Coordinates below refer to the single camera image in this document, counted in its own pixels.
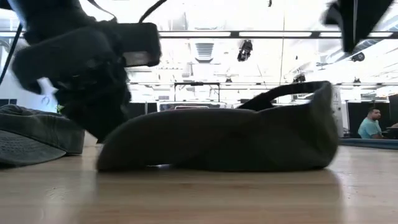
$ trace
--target gray baseball cap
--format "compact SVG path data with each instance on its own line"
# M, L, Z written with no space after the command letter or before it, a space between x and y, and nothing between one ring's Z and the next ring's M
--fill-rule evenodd
M0 107L0 166L19 167L81 154L85 131L57 113Z

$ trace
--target black strap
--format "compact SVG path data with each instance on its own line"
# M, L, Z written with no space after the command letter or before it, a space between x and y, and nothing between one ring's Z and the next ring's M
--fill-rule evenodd
M300 94L300 93L313 93L320 89L327 81L320 82L306 82L294 83L290 85L281 85L269 90L268 92L261 93L253 99L242 104L239 109L247 109L260 111L274 107L271 103L272 100L286 95Z
M113 21L113 22L117 22L117 21L118 21L118 18L116 18L116 16L115 16L113 13L111 13L111 12L109 12L109 11L103 9L95 0L87 0L87 1L88 1L89 3L91 3L93 6L95 6L97 9L99 9L99 10L101 10L101 11L103 11L103 12L106 12L106 13L108 13L109 15L113 16L113 19L111 19L111 21Z

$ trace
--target ceiling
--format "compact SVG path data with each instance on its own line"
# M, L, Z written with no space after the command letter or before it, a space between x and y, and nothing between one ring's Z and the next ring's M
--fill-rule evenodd
M98 20L108 20L110 15L99 11L86 0L80 0L87 14ZM96 0L106 10L116 15L119 22L137 22L155 0ZM160 31L170 30L338 30L321 24L323 12L331 0L168 0L153 12L146 22L158 25ZM0 11L0 30L16 30L18 20L14 13ZM375 31L398 31L398 8L391 9L377 25ZM236 82L265 83L269 88L279 83L290 83L295 75L303 73L307 80L349 82L360 78L362 82L398 82L398 40L364 42L357 53L364 53L363 62L352 62L342 57L338 39L254 39L252 56L238 62L242 40L236 39L162 39L162 61L159 66L129 68L132 82ZM197 59L211 59L200 63ZM132 91L144 92L132 87ZM240 97L259 91L234 91ZM147 92L168 91L169 86L152 88Z

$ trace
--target baseball cap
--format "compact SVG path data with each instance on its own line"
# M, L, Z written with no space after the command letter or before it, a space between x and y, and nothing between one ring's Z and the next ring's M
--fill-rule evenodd
M0 107L0 166L19 167L81 154L85 131L61 114Z

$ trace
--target cable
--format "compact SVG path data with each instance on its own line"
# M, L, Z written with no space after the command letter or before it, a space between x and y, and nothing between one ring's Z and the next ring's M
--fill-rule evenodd
M163 3L165 3L167 0L159 0L157 1L153 6L151 6L148 10L146 10L146 12L141 16L141 18L139 19L138 23L142 23L144 22L144 20L150 15L152 14L157 8L159 8L161 5L163 5Z
M17 33L14 36L14 40L12 41L10 51L8 52L6 63L4 64L4 68L2 68L2 71L1 71L0 85L1 85L2 81L4 80L4 77L6 76L8 66L10 65L11 58L12 58L12 55L14 54L15 47L17 46L17 42L18 42L19 36L21 35L21 32L22 32L22 24L20 23L18 25Z

